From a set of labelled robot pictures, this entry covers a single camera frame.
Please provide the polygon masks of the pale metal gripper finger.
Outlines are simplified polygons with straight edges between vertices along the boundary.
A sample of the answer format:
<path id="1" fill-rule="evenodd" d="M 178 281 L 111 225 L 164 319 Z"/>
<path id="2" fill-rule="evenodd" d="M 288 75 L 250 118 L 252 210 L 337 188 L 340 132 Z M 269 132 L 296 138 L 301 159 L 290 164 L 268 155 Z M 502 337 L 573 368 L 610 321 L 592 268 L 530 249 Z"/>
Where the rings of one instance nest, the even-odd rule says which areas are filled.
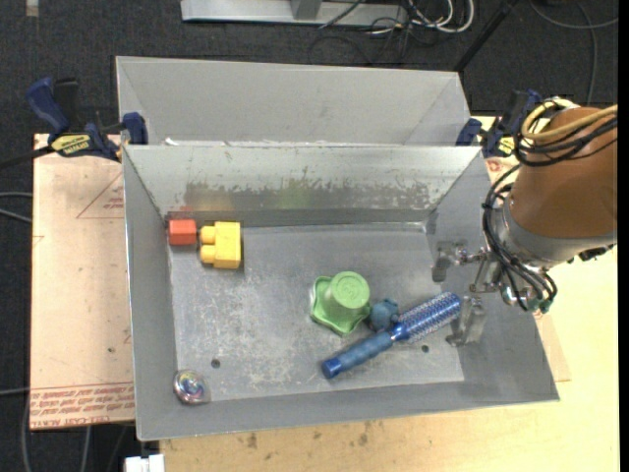
<path id="1" fill-rule="evenodd" d="M 465 296 L 461 304 L 460 315 L 454 320 L 452 333 L 446 341 L 453 347 L 479 343 L 486 324 L 486 310 L 482 300 Z"/>
<path id="2" fill-rule="evenodd" d="M 467 259 L 465 240 L 439 241 L 436 244 L 436 259 L 431 268 L 433 281 L 444 281 L 452 266 L 459 266 Z"/>

